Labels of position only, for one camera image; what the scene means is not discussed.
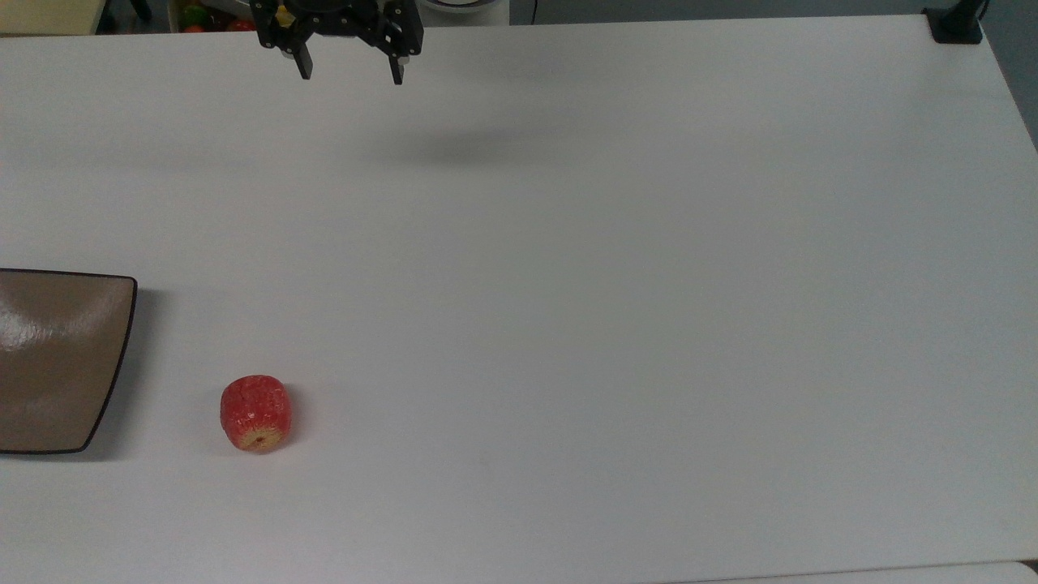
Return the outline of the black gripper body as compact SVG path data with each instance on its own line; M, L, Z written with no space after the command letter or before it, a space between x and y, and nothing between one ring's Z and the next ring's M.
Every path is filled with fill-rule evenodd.
M260 44L293 56L311 36L358 38L389 57L422 52L414 1L251 1L250 11Z

